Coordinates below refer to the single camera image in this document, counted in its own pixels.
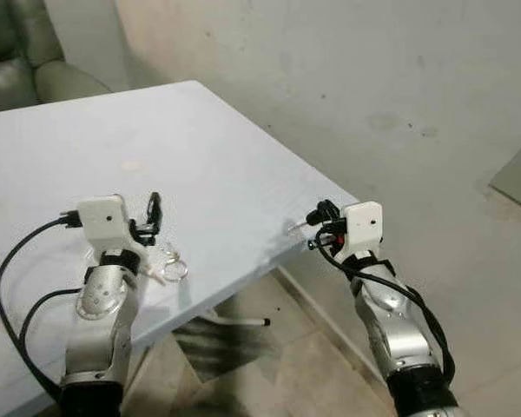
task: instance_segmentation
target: white table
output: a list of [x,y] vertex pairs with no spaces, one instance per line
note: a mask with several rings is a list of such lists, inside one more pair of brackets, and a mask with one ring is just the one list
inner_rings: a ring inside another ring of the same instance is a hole
[[[159,240],[180,250],[190,273],[166,287],[148,281],[137,348],[305,250],[313,230],[285,231],[319,199],[355,202],[197,82],[0,113],[0,262],[84,197],[119,193],[136,216],[152,190],[163,199]],[[81,285],[87,250],[81,229],[56,228],[18,255],[3,280],[16,328],[40,295]],[[30,330],[32,357],[57,381],[74,314],[73,296],[57,298]],[[0,323],[0,416],[48,404]]]

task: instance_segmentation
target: tiled floor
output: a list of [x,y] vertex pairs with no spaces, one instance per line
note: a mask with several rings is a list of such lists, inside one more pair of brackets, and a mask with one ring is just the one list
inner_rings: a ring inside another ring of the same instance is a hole
[[[269,317],[277,353],[201,383],[173,335],[146,355],[123,417],[388,417],[392,410],[272,276],[217,308],[220,315]],[[133,366],[138,362],[138,355]]]

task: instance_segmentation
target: white wall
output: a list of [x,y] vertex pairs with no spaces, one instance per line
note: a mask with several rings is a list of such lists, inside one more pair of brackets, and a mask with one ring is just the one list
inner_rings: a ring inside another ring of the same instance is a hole
[[126,51],[115,0],[45,0],[68,63],[113,91],[129,88]]
[[[132,53],[198,79],[360,199],[449,336],[473,415],[521,415],[521,0],[118,0]],[[288,265],[367,354],[345,280]]]

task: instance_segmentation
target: black cable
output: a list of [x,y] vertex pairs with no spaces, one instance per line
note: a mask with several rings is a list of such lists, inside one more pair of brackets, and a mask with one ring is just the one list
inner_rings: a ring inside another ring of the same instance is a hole
[[445,338],[444,330],[440,326],[440,323],[434,313],[426,306],[425,301],[423,300],[423,297],[414,289],[411,287],[407,287],[408,289],[404,289],[401,286],[389,282],[383,278],[380,278],[376,275],[366,274],[360,271],[357,271],[355,269],[349,268],[345,265],[342,265],[341,263],[335,261],[332,256],[330,256],[326,250],[322,247],[322,242],[320,241],[320,236],[323,233],[330,233],[328,232],[324,227],[321,228],[315,235],[314,241],[317,244],[317,247],[320,251],[320,253],[324,256],[324,258],[330,262],[332,265],[334,265],[337,269],[341,270],[342,272],[348,274],[348,275],[354,275],[357,276],[363,280],[368,281],[374,281],[378,284],[384,285],[386,287],[389,287],[398,293],[402,294],[404,297],[411,300],[417,307],[419,307],[423,313],[423,316],[425,317],[426,324],[428,325],[428,328],[430,329],[432,335],[434,336],[434,339],[436,339],[436,342],[440,346],[440,349],[442,350],[442,363],[443,363],[443,375],[445,380],[447,381],[448,385],[452,383],[453,376],[455,375],[455,362],[453,360],[452,354],[450,353],[450,349],[448,348],[447,339]]
[[25,316],[25,320],[23,320],[23,325],[21,326],[21,331],[19,332],[19,343],[23,349],[23,351],[29,355],[27,352],[27,332],[29,331],[29,325],[31,323],[31,319],[35,315],[36,311],[49,299],[57,297],[58,295],[67,295],[67,294],[77,294],[81,291],[80,288],[71,288],[71,289],[59,289],[57,291],[52,291],[46,295],[43,295],[34,305],[31,307],[31,310]]
[[[59,218],[52,222],[48,222],[44,225],[42,225],[40,228],[37,228],[33,230],[31,233],[26,235],[5,257],[5,259],[2,262],[2,265],[0,265],[0,284],[2,283],[2,277],[3,273],[10,264],[12,258],[16,255],[17,252],[32,238],[42,233],[44,230],[47,230],[49,228],[53,228],[54,226],[58,224],[65,224],[66,219],[65,218]],[[35,379],[41,384],[41,386],[44,388],[44,390],[52,397],[52,399],[56,402],[60,399],[60,387],[57,386],[57,384],[52,381],[48,376],[43,374],[43,372],[33,363],[25,349],[23,348],[22,344],[20,343],[19,339],[16,336],[16,332],[14,332],[13,327],[11,326],[10,320],[8,319],[8,315],[6,314],[6,311],[2,304],[2,296],[0,295],[0,319],[2,320],[2,324],[6,329],[6,333],[11,339],[11,342],[13,343],[14,347],[16,348],[17,352],[23,359],[23,362],[25,362],[25,365],[29,369],[29,371],[33,374]]]

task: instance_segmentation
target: green leather sofa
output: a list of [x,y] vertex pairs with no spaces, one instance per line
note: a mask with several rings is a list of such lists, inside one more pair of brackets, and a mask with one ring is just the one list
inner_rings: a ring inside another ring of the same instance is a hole
[[0,110],[109,92],[64,62],[43,0],[0,0]]

